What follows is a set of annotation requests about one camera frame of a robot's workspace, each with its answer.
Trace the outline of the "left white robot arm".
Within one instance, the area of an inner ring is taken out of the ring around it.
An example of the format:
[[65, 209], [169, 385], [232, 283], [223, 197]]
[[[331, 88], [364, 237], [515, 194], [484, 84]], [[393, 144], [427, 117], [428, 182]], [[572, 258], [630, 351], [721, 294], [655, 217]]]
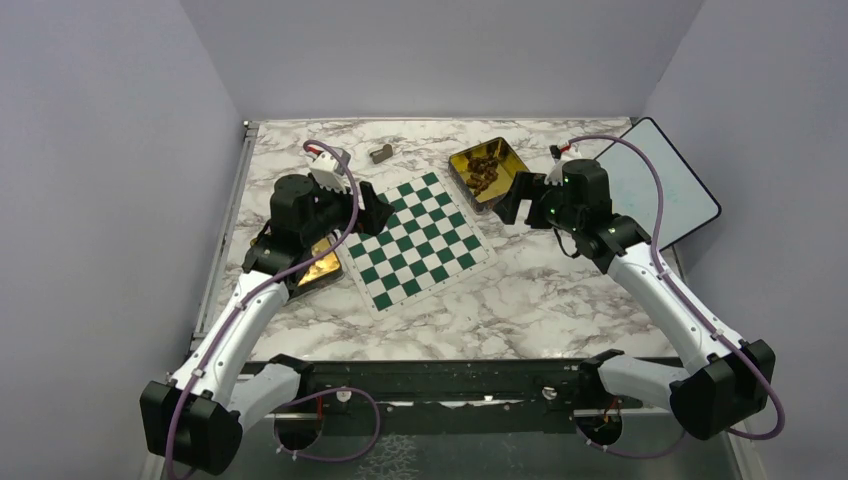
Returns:
[[166, 382], [151, 381], [140, 409], [147, 448], [193, 470], [219, 475], [232, 463], [243, 434], [278, 406], [306, 408], [314, 384], [307, 363], [287, 356], [253, 379], [238, 381], [272, 317], [319, 260], [313, 246], [338, 231], [377, 235], [394, 214], [367, 181], [332, 190], [314, 175], [278, 179], [270, 218], [246, 252], [236, 287], [208, 336]]

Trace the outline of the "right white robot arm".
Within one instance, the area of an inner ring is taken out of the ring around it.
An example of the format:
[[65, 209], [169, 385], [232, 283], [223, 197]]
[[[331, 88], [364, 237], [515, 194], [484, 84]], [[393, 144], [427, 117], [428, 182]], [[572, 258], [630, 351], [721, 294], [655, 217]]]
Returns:
[[595, 160], [561, 161], [554, 178], [519, 172], [494, 211], [507, 225], [529, 201], [532, 229], [569, 234], [577, 253], [623, 287], [665, 334], [681, 361], [670, 367], [609, 350], [579, 366], [577, 393], [592, 407], [630, 397], [673, 414], [690, 436], [707, 440], [762, 411], [776, 356], [713, 315], [654, 252], [631, 217], [614, 212], [606, 170]]

